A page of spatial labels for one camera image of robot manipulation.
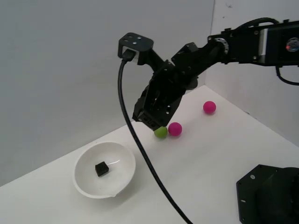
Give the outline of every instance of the white wall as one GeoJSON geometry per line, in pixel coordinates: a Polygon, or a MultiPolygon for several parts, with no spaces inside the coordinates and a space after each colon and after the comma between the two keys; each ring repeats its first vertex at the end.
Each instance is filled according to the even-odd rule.
{"type": "MultiPolygon", "coordinates": [[[[2,0],[0,185],[124,125],[116,88],[123,35],[147,36],[171,58],[187,42],[206,43],[213,7],[211,0],[2,0]]],[[[130,114],[151,75],[147,66],[125,68],[130,114]]]]}
{"type": "MultiPolygon", "coordinates": [[[[299,20],[298,8],[298,0],[216,0],[212,34],[259,17],[299,20]]],[[[281,72],[299,82],[298,67],[281,72]]],[[[281,82],[274,68],[217,64],[208,69],[206,85],[299,146],[299,87],[281,82]]]]}

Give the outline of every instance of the green ball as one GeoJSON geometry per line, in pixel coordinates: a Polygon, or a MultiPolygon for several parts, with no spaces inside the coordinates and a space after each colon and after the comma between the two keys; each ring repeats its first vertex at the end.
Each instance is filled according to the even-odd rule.
{"type": "Polygon", "coordinates": [[[163,139],[167,136],[168,130],[167,127],[160,127],[154,131],[154,134],[157,138],[163,139]]]}

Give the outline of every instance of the bowl rim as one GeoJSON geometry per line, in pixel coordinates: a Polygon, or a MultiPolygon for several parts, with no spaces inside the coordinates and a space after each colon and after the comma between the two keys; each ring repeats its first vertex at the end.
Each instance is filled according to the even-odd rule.
{"type": "Polygon", "coordinates": [[[101,141],[101,142],[97,142],[96,144],[90,146],[89,148],[85,149],[81,154],[80,156],[77,158],[76,162],[75,162],[75,166],[73,168],[73,172],[72,172],[72,180],[73,180],[73,184],[75,185],[75,188],[77,189],[78,192],[80,192],[82,195],[86,196],[86,197],[89,197],[89,198],[94,198],[94,199],[101,199],[101,198],[108,198],[108,197],[115,197],[117,194],[119,194],[123,189],[125,189],[125,187],[131,182],[132,178],[133,178],[133,175],[135,173],[135,170],[136,170],[136,159],[135,159],[135,156],[133,154],[133,152],[131,150],[129,150],[127,147],[125,147],[124,145],[118,143],[118,142],[113,142],[113,141],[101,141]],[[97,146],[97,145],[100,145],[102,143],[114,143],[114,144],[118,144],[120,146],[122,146],[127,152],[129,152],[131,158],[133,159],[133,166],[134,166],[134,169],[133,169],[133,172],[131,174],[131,176],[129,177],[127,183],[124,185],[124,187],[119,191],[117,192],[114,196],[99,196],[99,195],[91,195],[91,194],[88,194],[86,193],[85,191],[83,191],[79,185],[77,184],[77,181],[76,181],[76,178],[75,178],[75,170],[76,170],[76,166],[77,166],[77,163],[79,162],[80,158],[89,150],[91,149],[92,147],[94,146],[97,146]]]}

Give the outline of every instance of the white bowl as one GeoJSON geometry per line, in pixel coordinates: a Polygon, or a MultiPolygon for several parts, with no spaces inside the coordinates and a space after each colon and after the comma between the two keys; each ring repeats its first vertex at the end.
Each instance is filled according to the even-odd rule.
{"type": "Polygon", "coordinates": [[[133,153],[115,142],[103,142],[81,154],[73,172],[76,189],[86,197],[114,197],[131,181],[136,168],[133,153]],[[98,177],[95,165],[105,162],[109,172],[98,177]]]}

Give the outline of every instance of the white table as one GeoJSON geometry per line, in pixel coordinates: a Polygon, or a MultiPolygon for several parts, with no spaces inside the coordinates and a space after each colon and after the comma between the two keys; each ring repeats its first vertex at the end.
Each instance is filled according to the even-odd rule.
{"type": "MultiPolygon", "coordinates": [[[[183,97],[172,121],[182,136],[159,140],[134,123],[165,186],[194,224],[238,224],[235,183],[258,164],[299,167],[299,148],[202,86],[183,97]],[[205,101],[217,104],[213,116],[205,101]]],[[[123,126],[0,188],[1,224],[183,224],[123,126]],[[75,160],[88,147],[115,141],[132,149],[136,172],[115,198],[90,199],[74,188],[75,160]]]]}

